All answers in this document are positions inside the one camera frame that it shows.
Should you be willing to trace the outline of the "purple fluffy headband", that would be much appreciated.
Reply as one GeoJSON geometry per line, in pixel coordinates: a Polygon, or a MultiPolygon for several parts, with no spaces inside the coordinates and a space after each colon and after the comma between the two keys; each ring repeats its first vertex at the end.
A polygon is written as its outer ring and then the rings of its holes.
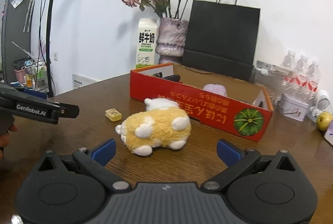
{"type": "Polygon", "coordinates": [[[219,84],[206,84],[203,87],[203,90],[207,91],[207,92],[210,92],[210,93],[214,93],[214,94],[217,94],[217,95],[221,95],[221,96],[227,97],[227,91],[226,91],[225,86],[223,86],[223,85],[219,85],[219,84]]]}

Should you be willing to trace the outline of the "small yellow box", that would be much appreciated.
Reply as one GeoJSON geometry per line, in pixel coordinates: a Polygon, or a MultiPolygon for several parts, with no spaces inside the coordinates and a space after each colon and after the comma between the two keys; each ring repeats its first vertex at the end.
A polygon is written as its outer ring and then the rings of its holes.
{"type": "Polygon", "coordinates": [[[122,114],[119,111],[117,111],[115,108],[106,110],[105,115],[112,122],[117,122],[122,120],[122,114]]]}

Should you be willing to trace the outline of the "orange cardboard box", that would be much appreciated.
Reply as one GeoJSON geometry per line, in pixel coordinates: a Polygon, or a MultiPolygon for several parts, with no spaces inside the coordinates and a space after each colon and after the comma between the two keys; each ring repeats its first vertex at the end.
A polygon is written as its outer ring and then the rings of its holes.
{"type": "Polygon", "coordinates": [[[131,70],[130,97],[175,101],[202,124],[255,142],[262,138],[274,111],[260,85],[171,63],[131,70]],[[206,84],[225,86],[227,97],[204,91],[206,84]]]}

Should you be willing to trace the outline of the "floral tin box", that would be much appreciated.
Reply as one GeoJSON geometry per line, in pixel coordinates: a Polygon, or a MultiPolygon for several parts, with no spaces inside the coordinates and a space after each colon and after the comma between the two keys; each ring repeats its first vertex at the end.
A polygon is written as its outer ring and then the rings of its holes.
{"type": "Polygon", "coordinates": [[[282,94],[277,109],[283,116],[302,122],[309,109],[309,104],[292,95],[282,94]]]}

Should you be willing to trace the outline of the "left water bottle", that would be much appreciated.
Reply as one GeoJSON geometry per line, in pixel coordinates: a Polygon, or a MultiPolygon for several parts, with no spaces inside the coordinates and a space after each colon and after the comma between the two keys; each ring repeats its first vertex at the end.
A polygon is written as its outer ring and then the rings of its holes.
{"type": "Polygon", "coordinates": [[[294,90],[295,72],[293,71],[295,66],[296,66],[295,52],[289,50],[281,64],[281,67],[287,69],[287,72],[284,74],[282,81],[281,81],[281,85],[279,87],[279,91],[281,94],[288,94],[291,96],[295,94],[295,90],[294,90]]]}

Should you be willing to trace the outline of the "water bottle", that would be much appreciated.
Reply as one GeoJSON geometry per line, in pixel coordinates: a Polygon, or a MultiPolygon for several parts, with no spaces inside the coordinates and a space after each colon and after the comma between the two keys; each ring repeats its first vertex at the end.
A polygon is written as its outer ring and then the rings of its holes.
{"type": "Polygon", "coordinates": [[[305,87],[308,81],[307,70],[308,57],[301,55],[293,71],[295,72],[294,94],[295,97],[302,101],[305,99],[305,87]]]}
{"type": "Polygon", "coordinates": [[[307,82],[307,93],[306,100],[310,104],[315,98],[319,86],[320,72],[319,63],[317,61],[312,61],[309,66],[308,72],[308,82],[307,82]]]}
{"type": "Polygon", "coordinates": [[[289,50],[281,64],[281,67],[287,69],[287,72],[284,74],[282,81],[281,81],[281,85],[279,87],[279,91],[281,94],[288,94],[291,96],[295,94],[295,90],[294,90],[295,72],[293,71],[295,66],[296,66],[295,52],[289,50]]]}

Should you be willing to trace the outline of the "clear storage container with seeds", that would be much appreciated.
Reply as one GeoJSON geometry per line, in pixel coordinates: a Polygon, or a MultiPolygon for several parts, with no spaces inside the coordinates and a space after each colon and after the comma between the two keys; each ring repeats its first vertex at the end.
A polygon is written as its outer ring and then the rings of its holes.
{"type": "Polygon", "coordinates": [[[273,104],[280,99],[279,88],[288,71],[274,64],[265,63],[263,61],[256,61],[252,72],[252,82],[257,85],[262,85],[273,104]]]}

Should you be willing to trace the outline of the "yellow green pear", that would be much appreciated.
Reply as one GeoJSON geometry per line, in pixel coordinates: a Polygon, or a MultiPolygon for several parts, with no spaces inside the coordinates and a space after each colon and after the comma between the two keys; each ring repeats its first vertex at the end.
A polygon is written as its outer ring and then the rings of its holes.
{"type": "Polygon", "coordinates": [[[318,130],[320,130],[321,132],[325,132],[330,126],[331,122],[332,122],[332,114],[330,114],[330,112],[327,111],[321,112],[316,120],[318,130]]]}

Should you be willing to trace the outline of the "purple tissue pack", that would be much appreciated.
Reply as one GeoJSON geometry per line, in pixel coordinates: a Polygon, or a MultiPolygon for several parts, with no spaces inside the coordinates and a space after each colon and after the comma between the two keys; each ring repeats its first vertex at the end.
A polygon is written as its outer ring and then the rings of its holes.
{"type": "Polygon", "coordinates": [[[324,134],[324,139],[333,146],[333,121],[331,121],[328,129],[324,134]]]}

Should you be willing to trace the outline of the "middle water bottle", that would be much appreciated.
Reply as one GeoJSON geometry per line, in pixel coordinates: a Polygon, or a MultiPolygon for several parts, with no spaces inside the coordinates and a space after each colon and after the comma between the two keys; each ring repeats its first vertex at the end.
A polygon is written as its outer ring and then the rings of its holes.
{"type": "Polygon", "coordinates": [[[308,57],[301,55],[293,71],[295,72],[294,94],[295,97],[302,101],[305,99],[305,87],[308,81],[307,70],[308,57]]]}

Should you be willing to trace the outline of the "white green milk carton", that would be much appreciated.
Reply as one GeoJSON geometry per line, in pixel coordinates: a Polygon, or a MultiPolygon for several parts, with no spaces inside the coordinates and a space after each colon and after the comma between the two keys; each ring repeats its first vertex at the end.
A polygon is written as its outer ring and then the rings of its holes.
{"type": "Polygon", "coordinates": [[[157,33],[156,19],[141,18],[139,20],[135,62],[137,69],[155,64],[157,33]]]}

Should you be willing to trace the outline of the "right water bottle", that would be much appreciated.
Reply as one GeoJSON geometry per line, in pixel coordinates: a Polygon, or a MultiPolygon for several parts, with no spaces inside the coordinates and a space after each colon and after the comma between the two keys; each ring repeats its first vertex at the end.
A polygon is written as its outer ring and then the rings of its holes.
{"type": "Polygon", "coordinates": [[[307,93],[306,100],[310,104],[315,98],[319,86],[320,72],[319,63],[317,61],[312,61],[309,66],[308,72],[308,82],[307,82],[307,93]]]}

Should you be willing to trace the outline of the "black paper bag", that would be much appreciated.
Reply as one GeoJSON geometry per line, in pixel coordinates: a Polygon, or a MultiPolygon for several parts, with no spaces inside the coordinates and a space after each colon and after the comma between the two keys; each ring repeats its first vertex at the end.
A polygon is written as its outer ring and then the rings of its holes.
{"type": "Polygon", "coordinates": [[[260,9],[194,0],[182,65],[250,81],[260,9]]]}

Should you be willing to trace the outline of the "black tripod stand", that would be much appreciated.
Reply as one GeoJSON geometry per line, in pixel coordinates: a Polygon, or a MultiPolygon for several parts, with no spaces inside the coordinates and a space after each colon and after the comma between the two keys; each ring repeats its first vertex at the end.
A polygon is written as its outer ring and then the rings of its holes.
{"type": "Polygon", "coordinates": [[[47,96],[52,98],[55,96],[55,83],[52,79],[51,74],[51,55],[50,55],[50,36],[51,36],[51,24],[52,24],[52,10],[53,10],[54,0],[49,0],[47,18],[46,18],[46,40],[45,40],[45,55],[42,55],[43,62],[46,65],[46,77],[48,92],[47,96]]]}

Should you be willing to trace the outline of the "purple textured vase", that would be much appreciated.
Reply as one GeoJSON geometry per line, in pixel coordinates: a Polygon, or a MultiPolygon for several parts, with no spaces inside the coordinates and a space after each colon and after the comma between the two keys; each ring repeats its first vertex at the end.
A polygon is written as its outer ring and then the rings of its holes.
{"type": "Polygon", "coordinates": [[[188,21],[161,18],[159,22],[156,53],[159,64],[180,63],[184,53],[188,21]]]}

